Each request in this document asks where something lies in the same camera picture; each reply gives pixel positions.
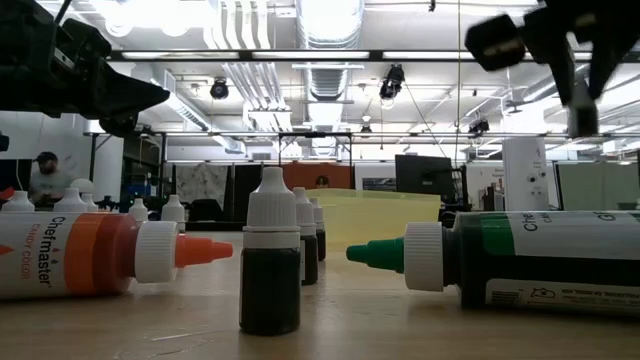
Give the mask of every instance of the man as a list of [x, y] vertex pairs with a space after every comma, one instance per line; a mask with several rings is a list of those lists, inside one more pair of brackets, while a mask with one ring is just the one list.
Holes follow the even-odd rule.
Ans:
[[316, 179], [316, 189], [326, 189], [329, 187], [329, 177], [327, 175], [320, 175]]
[[38, 162], [38, 170], [31, 174], [29, 192], [34, 203], [46, 203], [59, 200], [64, 196], [64, 189], [69, 187], [73, 179], [58, 169], [58, 157], [50, 151], [41, 152], [34, 160]]

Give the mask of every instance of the computer monitor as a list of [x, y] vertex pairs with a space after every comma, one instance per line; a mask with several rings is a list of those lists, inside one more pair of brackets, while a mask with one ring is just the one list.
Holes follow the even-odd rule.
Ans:
[[398, 192], [440, 195], [445, 203], [456, 201], [451, 159], [445, 157], [396, 155]]

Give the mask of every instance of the bottle label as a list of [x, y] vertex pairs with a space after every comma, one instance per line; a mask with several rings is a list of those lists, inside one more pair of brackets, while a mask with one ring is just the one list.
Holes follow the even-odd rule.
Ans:
[[65, 254], [73, 224], [80, 215], [14, 213], [0, 217], [0, 298], [69, 293], [65, 266], [71, 264], [66, 263]]
[[607, 313], [640, 313], [640, 288], [534, 280], [491, 279], [486, 304]]
[[304, 281], [305, 280], [305, 243], [306, 241], [300, 241], [300, 280]]
[[640, 213], [517, 212], [482, 215], [493, 255], [640, 260]]

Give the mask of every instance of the bottle nozzle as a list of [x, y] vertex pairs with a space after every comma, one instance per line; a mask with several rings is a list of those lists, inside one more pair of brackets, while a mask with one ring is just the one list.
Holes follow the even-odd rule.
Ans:
[[404, 272], [404, 239], [372, 240], [366, 245], [347, 248], [347, 259], [376, 269]]
[[229, 243], [215, 242], [209, 238], [179, 235], [176, 240], [176, 267], [208, 264], [213, 260], [233, 255], [233, 246]]

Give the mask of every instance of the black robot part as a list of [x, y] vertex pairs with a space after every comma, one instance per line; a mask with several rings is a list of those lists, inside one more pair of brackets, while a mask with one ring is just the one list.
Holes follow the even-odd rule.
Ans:
[[77, 113], [123, 137], [140, 111], [169, 98], [113, 70], [111, 45], [92, 26], [73, 19], [58, 26], [34, 0], [2, 1], [0, 14], [0, 110]]

